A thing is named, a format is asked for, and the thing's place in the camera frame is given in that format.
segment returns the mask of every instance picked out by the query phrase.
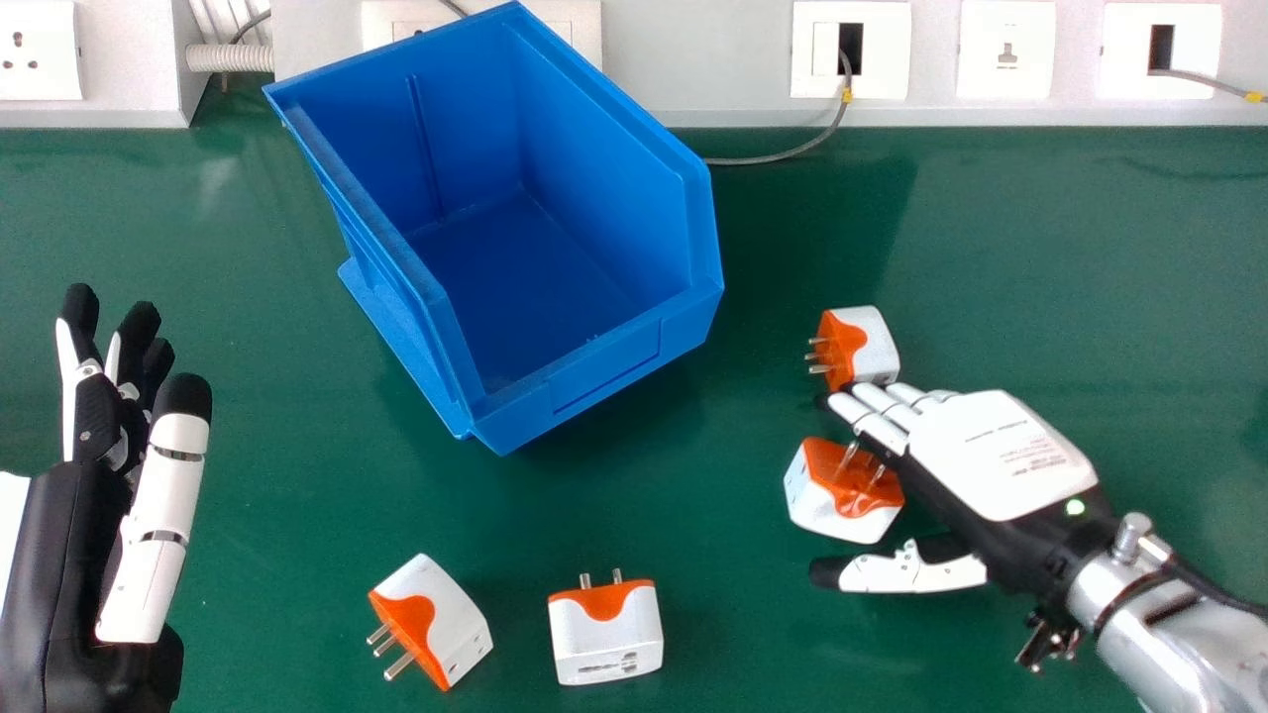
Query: socket hole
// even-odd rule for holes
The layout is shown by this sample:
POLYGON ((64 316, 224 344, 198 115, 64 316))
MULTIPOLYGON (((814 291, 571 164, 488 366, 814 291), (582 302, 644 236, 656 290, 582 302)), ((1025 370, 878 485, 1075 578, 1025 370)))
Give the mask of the socket hole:
MULTIPOLYGON (((837 47, 850 60, 851 75, 864 74, 864 24, 841 23, 837 25, 837 47)), ((837 74, 846 76, 846 63, 837 57, 837 74)))
POLYGON ((1149 71, 1172 69, 1175 25, 1153 25, 1149 30, 1149 71))

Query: green tabletop surface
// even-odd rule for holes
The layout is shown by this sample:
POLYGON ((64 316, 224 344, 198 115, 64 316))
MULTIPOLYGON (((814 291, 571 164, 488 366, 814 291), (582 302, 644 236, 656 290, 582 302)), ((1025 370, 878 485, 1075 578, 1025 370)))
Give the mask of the green tabletop surface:
MULTIPOLYGON (((806 131, 694 131, 701 152, 806 131)), ((335 275, 331 208, 256 88, 179 132, 0 132, 0 467, 58 455, 52 320, 91 284, 105 335, 151 299, 216 393, 170 623, 176 710, 1136 710, 1087 647, 1012 662, 1030 603, 814 589, 862 552, 794 527, 780 478, 814 406, 819 312, 877 304, 905 381, 1006 388, 1120 510, 1268 598, 1268 129, 842 129, 714 171, 727 293, 706 344, 506 458, 453 439, 335 275), (448 694, 364 643, 417 552, 495 650, 448 694), (547 596, 656 580, 664 667, 555 681, 547 596)), ((884 547, 936 523, 909 507, 884 547)))

